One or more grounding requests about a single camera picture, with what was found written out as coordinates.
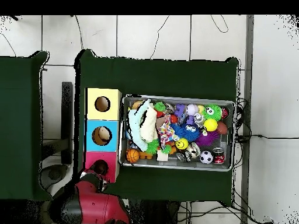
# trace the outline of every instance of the white ball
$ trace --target white ball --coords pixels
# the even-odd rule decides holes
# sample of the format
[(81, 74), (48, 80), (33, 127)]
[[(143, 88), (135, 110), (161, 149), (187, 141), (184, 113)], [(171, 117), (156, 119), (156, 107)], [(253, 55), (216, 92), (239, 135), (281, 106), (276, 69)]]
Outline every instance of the white ball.
[(204, 164), (210, 164), (213, 161), (213, 156), (209, 151), (202, 151), (199, 160)]

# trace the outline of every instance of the googly eyes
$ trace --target googly eyes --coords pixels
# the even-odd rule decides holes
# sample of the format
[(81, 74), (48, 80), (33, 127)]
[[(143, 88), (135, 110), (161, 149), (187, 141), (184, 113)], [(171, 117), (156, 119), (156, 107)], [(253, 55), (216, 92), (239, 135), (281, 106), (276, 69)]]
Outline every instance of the googly eyes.
[(214, 110), (211, 107), (206, 107), (206, 113), (208, 115), (213, 115), (214, 114)]
[(191, 125), (186, 125), (186, 130), (191, 131), (191, 132), (195, 132), (196, 128), (194, 126), (191, 126)]

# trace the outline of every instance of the green tablecloth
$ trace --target green tablecloth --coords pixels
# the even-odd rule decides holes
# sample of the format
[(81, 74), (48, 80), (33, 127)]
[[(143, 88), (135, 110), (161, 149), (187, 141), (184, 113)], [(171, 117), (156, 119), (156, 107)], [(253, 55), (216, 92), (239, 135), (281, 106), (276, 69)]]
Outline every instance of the green tablecloth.
[(47, 52), (0, 57), (0, 199), (50, 200), (41, 169), (40, 69)]
[[(236, 58), (227, 59), (226, 62), (97, 58), (91, 50), (82, 50), (76, 58), (75, 67), (75, 107), (78, 107), (79, 101), (75, 135), (79, 135), (79, 143), (75, 140), (74, 158), (78, 159), (79, 165), (82, 164), (84, 145), (85, 88), (118, 89), (122, 94), (234, 102), (236, 99)], [(116, 183), (109, 184), (106, 193), (122, 198), (222, 201), (231, 205), (231, 183), (232, 170), (218, 172), (121, 167)]]

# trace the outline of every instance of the yellow smiley ball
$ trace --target yellow smiley ball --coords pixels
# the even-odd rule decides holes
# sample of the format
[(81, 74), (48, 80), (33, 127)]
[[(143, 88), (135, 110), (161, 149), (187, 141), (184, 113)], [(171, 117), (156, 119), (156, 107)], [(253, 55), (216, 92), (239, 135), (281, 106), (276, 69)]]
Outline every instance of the yellow smiley ball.
[(175, 146), (178, 149), (186, 149), (188, 147), (188, 141), (186, 138), (181, 138), (180, 140), (175, 142)]

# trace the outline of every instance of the box with circular hole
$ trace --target box with circular hole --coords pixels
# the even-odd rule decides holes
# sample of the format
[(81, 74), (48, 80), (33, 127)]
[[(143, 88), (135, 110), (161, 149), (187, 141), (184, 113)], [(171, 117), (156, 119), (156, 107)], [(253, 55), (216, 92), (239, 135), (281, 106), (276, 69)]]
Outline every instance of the box with circular hole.
[(117, 89), (87, 88), (85, 92), (88, 120), (119, 120), (121, 93)]

